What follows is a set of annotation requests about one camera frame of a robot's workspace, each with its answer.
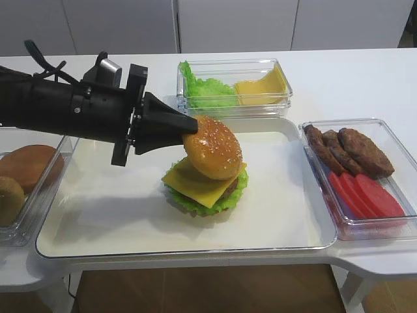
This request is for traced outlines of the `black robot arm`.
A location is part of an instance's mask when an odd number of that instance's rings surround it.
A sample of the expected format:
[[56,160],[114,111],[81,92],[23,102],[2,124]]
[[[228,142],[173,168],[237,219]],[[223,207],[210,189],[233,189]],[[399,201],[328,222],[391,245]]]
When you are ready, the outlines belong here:
[[52,134],[113,143],[111,163],[125,166],[137,155],[180,145],[195,134],[197,120],[145,91],[147,68],[132,64],[125,88],[81,80],[48,80],[61,69],[35,76],[1,68],[1,124]]

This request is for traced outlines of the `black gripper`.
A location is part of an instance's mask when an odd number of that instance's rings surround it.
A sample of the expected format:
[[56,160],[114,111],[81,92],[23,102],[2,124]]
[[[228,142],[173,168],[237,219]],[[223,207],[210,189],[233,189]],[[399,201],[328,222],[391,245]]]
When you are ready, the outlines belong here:
[[[148,68],[131,64],[126,87],[115,88],[80,81],[70,114],[70,134],[113,143],[111,164],[125,166],[130,149],[134,107],[143,96]],[[183,134],[195,134],[198,122],[168,106],[150,92],[142,99],[139,129],[134,131],[136,155],[182,144]]]

